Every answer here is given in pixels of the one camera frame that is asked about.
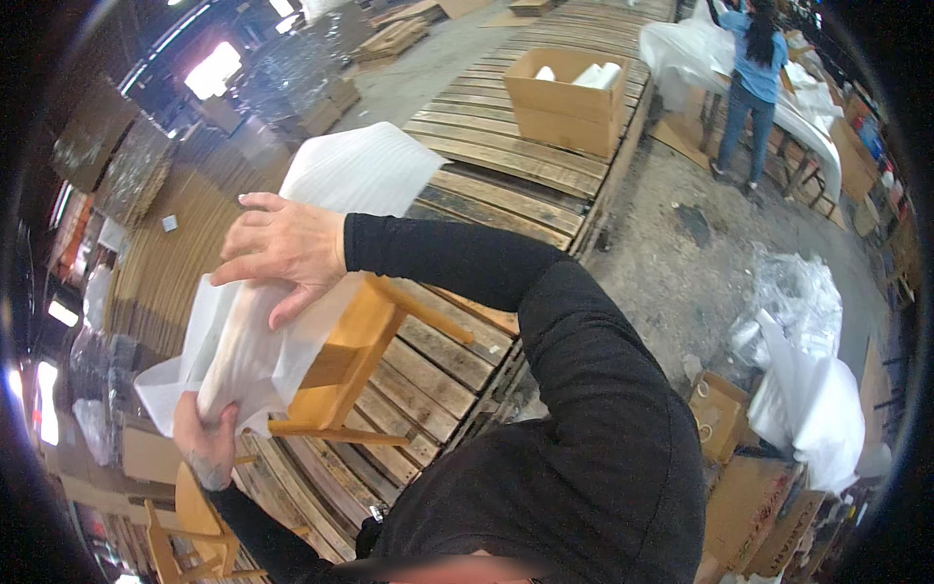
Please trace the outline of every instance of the black hair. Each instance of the black hair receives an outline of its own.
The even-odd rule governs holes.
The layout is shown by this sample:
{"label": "black hair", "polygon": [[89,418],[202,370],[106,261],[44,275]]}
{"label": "black hair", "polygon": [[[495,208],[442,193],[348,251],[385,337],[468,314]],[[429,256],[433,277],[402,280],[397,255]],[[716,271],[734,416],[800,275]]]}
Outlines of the black hair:
{"label": "black hair", "polygon": [[775,24],[774,0],[752,0],[754,12],[749,13],[752,22],[746,30],[746,59],[768,67],[775,53],[775,45],[771,41],[772,34],[778,30]]}

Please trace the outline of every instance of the hand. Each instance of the hand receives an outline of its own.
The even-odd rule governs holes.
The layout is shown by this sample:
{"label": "hand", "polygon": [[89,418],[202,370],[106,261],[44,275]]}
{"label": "hand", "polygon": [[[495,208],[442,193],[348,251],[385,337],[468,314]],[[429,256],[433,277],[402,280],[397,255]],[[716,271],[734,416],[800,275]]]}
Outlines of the hand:
{"label": "hand", "polygon": [[240,203],[266,210],[247,211],[231,226],[220,251],[227,263],[214,272],[211,284],[254,278],[295,282],[295,290],[269,315],[269,327],[276,330],[347,274],[345,215],[271,192],[241,195]]}
{"label": "hand", "polygon": [[198,418],[197,392],[184,392],[175,412],[176,445],[188,461],[201,486],[209,491],[223,491],[231,484],[234,470],[234,429],[240,406],[230,404],[220,412],[220,425],[206,429]]}

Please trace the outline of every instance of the concrete floor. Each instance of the concrete floor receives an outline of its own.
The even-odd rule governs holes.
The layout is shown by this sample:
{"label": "concrete floor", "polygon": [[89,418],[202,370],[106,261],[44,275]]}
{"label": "concrete floor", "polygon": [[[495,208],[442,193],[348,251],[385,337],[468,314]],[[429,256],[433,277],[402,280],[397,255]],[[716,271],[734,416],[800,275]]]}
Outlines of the concrete floor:
{"label": "concrete floor", "polygon": [[[428,37],[397,62],[353,75],[362,95],[333,131],[376,121],[403,125],[420,107],[516,28],[479,28],[505,9],[498,0],[457,20],[434,24]],[[736,184],[749,157],[737,149],[731,174]],[[631,320],[676,390],[689,392],[683,359],[701,364],[748,389],[752,372],[729,357],[726,331],[753,292],[752,243],[771,251],[818,255],[830,267],[843,303],[840,358],[860,380],[870,337],[885,345],[888,309],[870,266],[870,255],[852,224],[843,231],[800,203],[782,200],[777,186],[762,180],[762,209],[734,186],[713,182],[687,157],[643,137],[607,224],[610,248],[594,252],[587,268]],[[850,221],[850,200],[842,196]],[[696,207],[710,226],[699,247],[672,204]],[[517,395],[520,419],[545,410],[532,399],[527,380]]]}
{"label": "concrete floor", "polygon": [[458,19],[437,22],[398,61],[376,71],[355,72],[351,67],[348,73],[362,99],[331,131],[354,130],[378,121],[405,124],[464,69],[519,30],[479,28],[507,6],[497,0]]}

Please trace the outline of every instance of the black long-sleeve shirt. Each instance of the black long-sleeve shirt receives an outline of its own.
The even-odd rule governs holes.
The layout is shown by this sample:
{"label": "black long-sleeve shirt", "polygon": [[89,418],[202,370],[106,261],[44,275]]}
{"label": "black long-sleeve shirt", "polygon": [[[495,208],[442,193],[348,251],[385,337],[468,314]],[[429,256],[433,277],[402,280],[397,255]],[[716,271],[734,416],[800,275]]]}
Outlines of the black long-sleeve shirt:
{"label": "black long-sleeve shirt", "polygon": [[[549,581],[693,580],[705,502],[694,418],[583,267],[523,235],[360,214],[347,216],[345,255],[348,271],[410,278],[518,312],[551,412],[433,463],[396,501],[371,557],[484,549],[546,558],[559,567]],[[311,550],[284,550],[305,543],[285,541],[290,532],[278,524],[261,528],[259,509],[236,517],[246,497],[228,491],[212,500],[238,535],[281,530],[262,541],[241,536],[279,584],[339,581]]]}

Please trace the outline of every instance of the blue shirt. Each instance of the blue shirt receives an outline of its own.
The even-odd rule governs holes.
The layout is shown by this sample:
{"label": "blue shirt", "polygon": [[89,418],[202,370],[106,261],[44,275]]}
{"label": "blue shirt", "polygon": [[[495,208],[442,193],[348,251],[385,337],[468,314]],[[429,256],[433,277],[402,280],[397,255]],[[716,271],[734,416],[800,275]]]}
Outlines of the blue shirt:
{"label": "blue shirt", "polygon": [[728,11],[720,15],[720,26],[732,32],[736,40],[736,65],[734,67],[743,75],[743,87],[762,101],[774,104],[778,101],[778,74],[788,63],[788,45],[781,33],[776,31],[771,36],[771,42],[775,46],[775,51],[771,56],[771,66],[764,67],[757,61],[747,59],[745,35],[751,22],[749,15],[745,12]]}

